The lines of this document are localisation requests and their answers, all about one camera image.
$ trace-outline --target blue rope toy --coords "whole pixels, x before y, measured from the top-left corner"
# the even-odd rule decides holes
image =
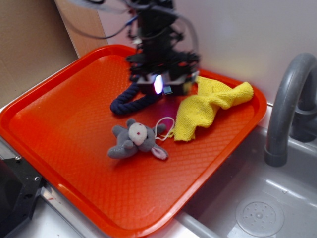
[[[162,93],[157,95],[145,95],[144,97],[130,102],[140,91],[136,82],[133,82],[128,89],[121,93],[110,105],[110,110],[117,115],[126,115],[137,112],[162,97]]]

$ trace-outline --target yellow towel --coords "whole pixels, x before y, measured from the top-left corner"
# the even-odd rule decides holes
[[[183,100],[178,108],[175,128],[170,137],[175,141],[195,139],[197,126],[208,128],[214,120],[219,108],[228,109],[247,102],[253,97],[252,86],[244,82],[234,89],[212,79],[198,76],[197,95]]]

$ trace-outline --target sink drain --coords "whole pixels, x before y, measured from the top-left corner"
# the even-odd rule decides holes
[[[236,220],[239,226],[255,237],[268,237],[283,226],[282,209],[272,200],[264,197],[249,197],[237,207]]]

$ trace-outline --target orange tray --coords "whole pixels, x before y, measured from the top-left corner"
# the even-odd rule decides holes
[[[99,48],[21,96],[0,114],[0,135],[53,186],[106,234],[147,236],[166,224],[242,142],[266,112],[266,99],[254,88],[251,101],[219,110],[210,128],[197,128],[196,140],[157,142],[166,161],[138,152],[123,160],[107,156],[116,144],[111,132],[132,117],[150,127],[176,118],[184,97],[165,96],[129,116],[109,106],[125,90],[134,49]],[[230,87],[241,82],[205,70],[201,76]]]

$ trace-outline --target gray faucet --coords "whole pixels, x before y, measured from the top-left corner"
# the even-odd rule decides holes
[[[278,88],[268,126],[265,162],[280,167],[287,161],[288,136],[309,142],[317,137],[317,59],[297,55]]]

